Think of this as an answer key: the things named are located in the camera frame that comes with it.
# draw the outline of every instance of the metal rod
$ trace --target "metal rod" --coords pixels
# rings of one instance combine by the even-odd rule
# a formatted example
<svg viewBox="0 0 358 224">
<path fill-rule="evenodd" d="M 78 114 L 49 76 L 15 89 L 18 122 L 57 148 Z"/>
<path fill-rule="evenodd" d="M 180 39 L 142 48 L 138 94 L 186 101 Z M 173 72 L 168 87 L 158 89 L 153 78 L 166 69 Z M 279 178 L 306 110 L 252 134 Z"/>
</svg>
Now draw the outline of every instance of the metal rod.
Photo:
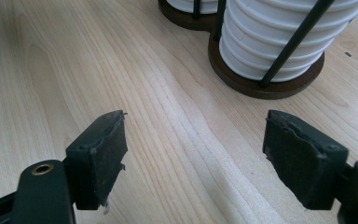
<svg viewBox="0 0 358 224">
<path fill-rule="evenodd" d="M 307 17 L 301 22 L 298 29 L 295 31 L 293 36 L 290 38 L 289 42 L 283 48 L 282 52 L 279 54 L 278 58 L 269 68 L 267 73 L 264 75 L 263 79 L 258 82 L 258 86 L 261 88 L 267 87 L 270 81 L 275 77 L 275 75 L 282 68 L 287 59 L 293 54 L 298 45 L 303 41 L 307 36 L 310 30 L 315 26 L 318 20 L 322 15 L 330 8 L 335 0 L 318 0 L 315 6 L 312 8 Z"/>
<path fill-rule="evenodd" d="M 220 36 L 222 36 L 222 25 L 223 25 L 223 18 L 225 15 L 226 10 L 226 0 L 219 0 L 217 5 L 217 13 L 216 13 L 216 27 L 213 40 L 219 41 Z"/>
<path fill-rule="evenodd" d="M 200 18 L 200 5 L 201 0 L 194 0 L 194 7 L 193 7 L 193 19 L 197 20 Z"/>
</svg>

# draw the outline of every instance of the table surface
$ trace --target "table surface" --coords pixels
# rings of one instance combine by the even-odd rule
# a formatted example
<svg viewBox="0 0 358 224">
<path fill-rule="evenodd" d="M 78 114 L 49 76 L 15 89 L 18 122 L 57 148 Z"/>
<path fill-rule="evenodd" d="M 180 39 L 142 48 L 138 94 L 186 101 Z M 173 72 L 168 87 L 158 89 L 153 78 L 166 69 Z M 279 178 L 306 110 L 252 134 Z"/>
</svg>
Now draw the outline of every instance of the table surface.
<svg viewBox="0 0 358 224">
<path fill-rule="evenodd" d="M 23 169 L 63 160 L 96 118 L 122 109 L 127 171 L 109 213 L 76 212 L 78 223 L 337 223 L 339 203 L 304 209 L 261 147 L 276 109 L 358 161 L 358 17 L 319 77 L 282 100 L 228 87 L 208 37 L 169 22 L 157 0 L 0 0 L 0 197 Z"/>
</svg>

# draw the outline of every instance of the brass screw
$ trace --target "brass screw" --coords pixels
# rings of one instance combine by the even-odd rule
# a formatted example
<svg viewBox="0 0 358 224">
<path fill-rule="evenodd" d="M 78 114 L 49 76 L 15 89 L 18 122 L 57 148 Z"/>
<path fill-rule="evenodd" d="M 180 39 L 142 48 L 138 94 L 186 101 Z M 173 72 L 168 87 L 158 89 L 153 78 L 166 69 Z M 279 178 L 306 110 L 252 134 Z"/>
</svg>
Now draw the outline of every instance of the brass screw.
<svg viewBox="0 0 358 224">
<path fill-rule="evenodd" d="M 32 175 L 45 175 L 52 169 L 54 169 L 52 164 L 40 164 L 33 169 Z"/>
</svg>

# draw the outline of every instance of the round wooden base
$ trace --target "round wooden base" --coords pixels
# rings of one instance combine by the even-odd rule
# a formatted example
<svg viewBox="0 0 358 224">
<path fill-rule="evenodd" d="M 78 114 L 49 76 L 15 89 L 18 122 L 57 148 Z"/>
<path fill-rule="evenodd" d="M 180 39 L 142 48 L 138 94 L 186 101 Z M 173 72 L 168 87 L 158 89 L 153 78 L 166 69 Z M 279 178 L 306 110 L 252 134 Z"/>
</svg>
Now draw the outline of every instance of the round wooden base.
<svg viewBox="0 0 358 224">
<path fill-rule="evenodd" d="M 242 77 L 233 72 L 223 61 L 219 42 L 213 40 L 216 14 L 201 15 L 193 20 L 191 13 L 177 10 L 166 0 L 158 0 L 162 14 L 171 22 L 190 30 L 208 31 L 211 33 L 208 45 L 209 61 L 215 73 L 232 89 L 245 95 L 260 99 L 282 99 L 292 96 L 309 86 L 321 73 L 324 67 L 324 54 L 303 75 L 285 82 L 271 82 L 266 88 L 258 86 L 258 81 Z"/>
</svg>

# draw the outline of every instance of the white cup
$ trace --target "white cup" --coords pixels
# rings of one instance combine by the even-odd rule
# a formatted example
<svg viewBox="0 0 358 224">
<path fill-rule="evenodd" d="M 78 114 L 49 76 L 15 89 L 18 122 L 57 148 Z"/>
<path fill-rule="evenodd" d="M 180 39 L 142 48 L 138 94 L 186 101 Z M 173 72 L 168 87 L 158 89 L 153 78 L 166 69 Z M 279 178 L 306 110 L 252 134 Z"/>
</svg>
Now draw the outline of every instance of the white cup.
<svg viewBox="0 0 358 224">
<path fill-rule="evenodd" d="M 227 45 L 226 39 L 222 36 L 219 43 L 220 54 L 223 61 L 226 65 L 234 71 L 236 74 L 249 78 L 251 80 L 261 80 L 266 74 L 266 67 L 258 67 L 249 62 L 244 62 L 243 59 L 232 53 L 232 49 Z M 309 67 L 304 68 L 291 68 L 291 69 L 282 69 L 273 79 L 273 82 L 283 82 L 296 77 L 301 76 L 306 72 Z"/>
<path fill-rule="evenodd" d="M 218 0 L 200 0 L 200 13 L 201 14 L 213 14 L 217 12 Z M 167 0 L 168 4 L 172 7 L 193 13 L 194 11 L 194 0 Z"/>
<path fill-rule="evenodd" d="M 261 80 L 316 1 L 228 0 L 219 44 L 227 66 L 240 76 Z M 358 0 L 336 1 L 272 81 L 302 75 L 356 14 Z"/>
</svg>

